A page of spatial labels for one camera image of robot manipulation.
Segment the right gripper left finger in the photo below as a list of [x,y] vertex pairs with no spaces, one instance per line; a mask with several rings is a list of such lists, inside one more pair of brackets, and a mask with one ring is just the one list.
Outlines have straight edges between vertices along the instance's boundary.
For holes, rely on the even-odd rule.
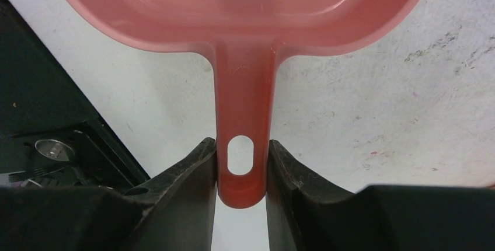
[[122,250],[210,250],[217,197],[215,139],[203,139],[125,197],[148,207]]

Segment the pink plastic dustpan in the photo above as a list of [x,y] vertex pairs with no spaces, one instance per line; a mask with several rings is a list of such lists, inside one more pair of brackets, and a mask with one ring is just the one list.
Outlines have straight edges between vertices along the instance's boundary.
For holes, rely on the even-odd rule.
[[393,30],[419,0],[67,0],[103,34],[144,51],[197,53],[214,71],[218,194],[249,208],[266,193],[276,72]]

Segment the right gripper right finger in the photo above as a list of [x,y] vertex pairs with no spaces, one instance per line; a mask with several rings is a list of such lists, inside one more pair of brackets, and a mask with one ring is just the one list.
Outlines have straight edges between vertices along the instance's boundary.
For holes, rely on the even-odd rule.
[[266,211],[270,250],[334,250],[323,221],[329,206],[353,193],[328,181],[271,140]]

